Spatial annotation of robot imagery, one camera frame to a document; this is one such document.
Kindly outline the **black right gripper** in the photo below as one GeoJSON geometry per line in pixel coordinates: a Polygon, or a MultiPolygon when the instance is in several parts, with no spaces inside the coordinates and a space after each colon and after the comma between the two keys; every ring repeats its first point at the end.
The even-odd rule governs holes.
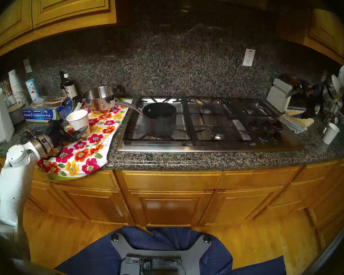
{"type": "Polygon", "coordinates": [[[302,86],[293,86],[286,94],[286,98],[302,92],[306,110],[300,113],[300,118],[315,118],[323,103],[322,83],[310,84],[302,82],[302,86]]]}

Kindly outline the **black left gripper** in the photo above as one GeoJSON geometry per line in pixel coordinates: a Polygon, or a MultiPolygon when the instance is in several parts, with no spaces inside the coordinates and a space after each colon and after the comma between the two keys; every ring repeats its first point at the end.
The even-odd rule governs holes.
{"type": "Polygon", "coordinates": [[[49,137],[52,147],[59,147],[64,143],[73,143],[88,134],[88,126],[83,126],[79,130],[73,129],[72,134],[65,131],[65,127],[70,123],[67,120],[50,120],[45,124],[44,134],[49,137]]]}

